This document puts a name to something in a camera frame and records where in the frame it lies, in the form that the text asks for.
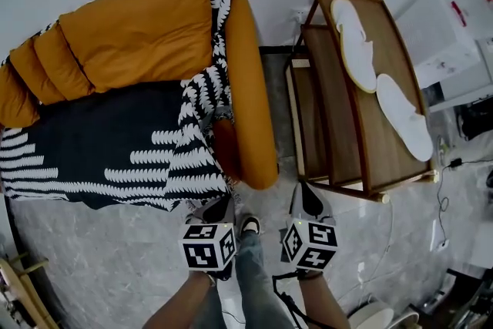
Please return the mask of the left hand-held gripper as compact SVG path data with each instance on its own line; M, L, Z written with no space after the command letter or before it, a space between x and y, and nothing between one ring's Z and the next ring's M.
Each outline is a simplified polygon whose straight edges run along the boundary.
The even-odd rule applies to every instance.
M179 248L190 271L228 280L236 256L235 203L232 197L211 200L186 217L180 229Z

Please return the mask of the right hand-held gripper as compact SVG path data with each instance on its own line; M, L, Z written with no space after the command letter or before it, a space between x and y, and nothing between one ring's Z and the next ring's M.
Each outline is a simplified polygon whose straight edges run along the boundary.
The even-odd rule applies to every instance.
M300 181L293 190L290 215L295 219L282 239L287 261L294 269L324 271L338 248L330 203L317 188Z

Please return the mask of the wide orange sofa cushion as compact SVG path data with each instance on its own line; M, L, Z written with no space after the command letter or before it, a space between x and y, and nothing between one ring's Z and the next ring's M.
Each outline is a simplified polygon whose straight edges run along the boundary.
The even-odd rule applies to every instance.
M212 63L210 0L95 0L59 24L98 92L190 79Z

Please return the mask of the person's left forearm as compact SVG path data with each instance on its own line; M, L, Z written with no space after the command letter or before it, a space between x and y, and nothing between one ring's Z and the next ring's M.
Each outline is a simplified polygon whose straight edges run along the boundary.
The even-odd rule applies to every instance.
M179 290L142 329L189 329L213 285L214 281L208 274L191 272Z

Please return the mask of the person's right forearm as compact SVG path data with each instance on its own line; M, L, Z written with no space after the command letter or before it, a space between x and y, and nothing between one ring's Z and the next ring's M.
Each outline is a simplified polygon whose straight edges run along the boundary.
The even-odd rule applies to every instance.
M347 315L334 298L320 271L307 271L298 278L305 314L333 329L350 329Z

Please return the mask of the person's right shoe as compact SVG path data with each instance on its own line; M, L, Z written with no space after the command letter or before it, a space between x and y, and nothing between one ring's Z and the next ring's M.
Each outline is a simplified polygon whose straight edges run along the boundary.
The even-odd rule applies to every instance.
M240 224L240 236L246 235L248 232L254 233L257 236L260 235L261 231L261 225L260 225L260 220L252 215L252 214L247 214L242 218L241 224Z

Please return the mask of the person's right leg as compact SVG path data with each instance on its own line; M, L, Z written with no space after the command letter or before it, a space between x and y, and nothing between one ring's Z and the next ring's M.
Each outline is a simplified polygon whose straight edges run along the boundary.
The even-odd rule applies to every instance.
M235 268L246 329L294 329L265 271L260 236L247 230L241 233L239 242Z

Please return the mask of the wooden shelf rack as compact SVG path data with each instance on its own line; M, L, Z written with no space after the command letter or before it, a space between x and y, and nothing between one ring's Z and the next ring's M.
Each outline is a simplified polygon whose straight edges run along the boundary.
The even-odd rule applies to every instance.
M300 179L370 201L405 183L434 182L432 157L415 159L382 113L377 93L359 89L344 68L333 0L314 0L285 76ZM384 0L350 0L373 42L376 76L389 75L417 112L426 110L411 58ZM316 24L316 12L324 24Z

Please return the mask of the white round stool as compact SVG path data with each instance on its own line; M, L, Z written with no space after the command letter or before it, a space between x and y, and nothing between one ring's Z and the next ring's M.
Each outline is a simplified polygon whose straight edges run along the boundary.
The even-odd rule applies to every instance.
M416 311L408 311L400 317L393 319L386 329L421 329L418 321L419 313Z
M394 310L381 301L366 304L349 317L351 329L386 329L394 318Z

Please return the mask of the white slipper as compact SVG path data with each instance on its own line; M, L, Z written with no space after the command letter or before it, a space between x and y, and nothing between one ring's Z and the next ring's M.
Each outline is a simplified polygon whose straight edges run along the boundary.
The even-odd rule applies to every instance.
M359 89L375 93L377 76L373 65L373 42L367 40L356 8L350 0L333 0L330 12L340 35L340 51L347 74Z
M399 85L387 74L377 77L376 93L382 113L410 154L421 162L430 160L434 147L425 116L417 112Z

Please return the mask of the wooden chair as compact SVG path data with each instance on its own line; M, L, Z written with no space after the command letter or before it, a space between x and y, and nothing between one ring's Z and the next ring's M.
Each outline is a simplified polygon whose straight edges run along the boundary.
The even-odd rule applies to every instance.
M16 297L35 323L35 329L60 329L38 295L29 274L46 266L44 259L23 270L16 270L15 264L28 253L22 253L11 260L0 258L0 274L6 280L8 291Z

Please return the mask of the white water dispenser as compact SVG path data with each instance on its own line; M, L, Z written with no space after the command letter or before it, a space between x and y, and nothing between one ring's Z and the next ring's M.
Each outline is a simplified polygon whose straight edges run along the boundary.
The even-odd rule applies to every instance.
M493 2L415 0L397 27L425 89L480 62L479 41L493 34Z

